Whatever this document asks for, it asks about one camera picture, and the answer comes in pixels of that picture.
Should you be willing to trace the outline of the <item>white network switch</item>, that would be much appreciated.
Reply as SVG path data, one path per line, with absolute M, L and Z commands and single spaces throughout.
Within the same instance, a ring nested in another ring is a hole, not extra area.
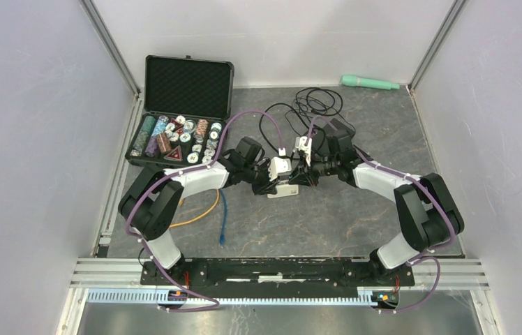
M 269 199 L 284 198 L 288 196 L 298 195 L 299 185 L 296 184 L 277 184 L 273 189 L 267 193 Z

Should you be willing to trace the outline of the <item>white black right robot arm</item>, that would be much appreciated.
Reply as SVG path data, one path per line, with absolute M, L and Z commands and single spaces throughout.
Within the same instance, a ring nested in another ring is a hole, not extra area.
M 453 244 L 465 224 L 444 179 L 392 169 L 373 160 L 351 142 L 347 131 L 325 136 L 328 154 L 313 158 L 312 139 L 297 138 L 294 150 L 301 159 L 289 182 L 315 186 L 320 177 L 336 175 L 341 181 L 392 201 L 396 206 L 400 233 L 369 256 L 368 276 L 385 285 L 402 265 L 413 265 L 437 248 Z

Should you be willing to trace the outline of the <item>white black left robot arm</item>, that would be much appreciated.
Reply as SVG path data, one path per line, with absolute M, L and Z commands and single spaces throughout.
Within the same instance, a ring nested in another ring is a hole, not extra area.
M 278 177 L 270 170 L 271 161 L 261 153 L 258 142 L 244 137 L 236 148 L 206 163 L 178 169 L 144 167 L 124 194 L 118 211 L 126 221 L 126 232 L 140 240 L 167 284 L 184 277 L 184 265 L 179 261 L 182 254 L 170 233 L 179 201 L 241 182 L 250 184 L 256 195 L 274 194 Z

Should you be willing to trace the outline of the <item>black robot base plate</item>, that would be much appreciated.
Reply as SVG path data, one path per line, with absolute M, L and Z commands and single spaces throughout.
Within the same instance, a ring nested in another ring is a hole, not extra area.
M 366 258 L 191 258 L 168 274 L 217 299 L 356 297 L 357 288 L 415 285 L 411 268 L 381 270 Z

